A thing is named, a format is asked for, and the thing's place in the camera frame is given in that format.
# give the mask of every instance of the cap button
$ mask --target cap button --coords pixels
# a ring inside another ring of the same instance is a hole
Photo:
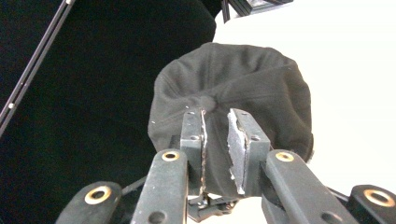
[[[216,101],[213,99],[211,96],[201,96],[200,98],[201,102],[201,107],[206,111],[206,112],[211,112],[216,108]]]

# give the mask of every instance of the black fabric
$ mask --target black fabric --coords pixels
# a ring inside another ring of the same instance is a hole
[[[7,76],[21,74],[60,1],[46,4],[2,3]],[[146,175],[155,155],[147,135],[154,80],[211,41],[215,28],[199,0],[77,0],[0,139],[0,218],[53,223],[83,187],[125,187]]]
[[[238,197],[228,147],[230,108],[249,112],[273,148],[312,153],[309,88],[294,60],[274,49],[208,43],[169,63],[155,82],[148,135],[159,151],[180,135],[183,114],[206,110],[206,191]]]

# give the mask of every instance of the black backdrop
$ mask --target black backdrop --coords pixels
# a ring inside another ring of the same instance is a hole
[[[211,41],[219,2],[77,0],[0,139],[0,218],[53,223],[84,186],[145,175],[152,84],[175,58]],[[3,106],[60,1],[4,1]]]

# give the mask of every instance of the black baseball cap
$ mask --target black baseball cap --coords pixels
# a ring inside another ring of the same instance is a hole
[[[310,91],[297,63],[271,48],[207,43],[169,63],[158,75],[148,135],[157,151],[180,136],[183,115],[205,110],[205,191],[240,197],[231,180],[227,114],[250,113],[275,149],[305,161],[313,153]]]

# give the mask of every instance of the screw hole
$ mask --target screw hole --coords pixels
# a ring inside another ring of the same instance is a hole
[[[190,137],[190,139],[191,139],[191,140],[198,140],[198,139],[199,139],[199,136],[193,135],[193,136]]]
[[[100,190],[100,191],[96,191],[95,193],[92,194],[92,197],[94,199],[100,199],[105,195],[105,192]]]
[[[148,217],[148,222],[151,224],[161,224],[165,221],[165,214],[163,212],[153,212]]]
[[[253,141],[260,141],[260,137],[257,136],[257,135],[251,136],[250,139],[253,140]]]
[[[99,204],[104,202],[111,195],[111,188],[108,186],[101,186],[92,189],[85,195],[85,202],[87,204]]]
[[[386,193],[376,189],[366,189],[364,196],[372,203],[383,207],[395,206],[395,201]]]
[[[291,155],[287,152],[278,152],[278,153],[276,153],[276,157],[280,161],[293,161],[294,160],[293,155]]]
[[[323,219],[323,221],[329,224],[341,224],[343,221],[343,219],[331,212],[322,213],[321,218]]]
[[[168,151],[163,153],[164,161],[176,161],[178,159],[178,153],[175,151]]]

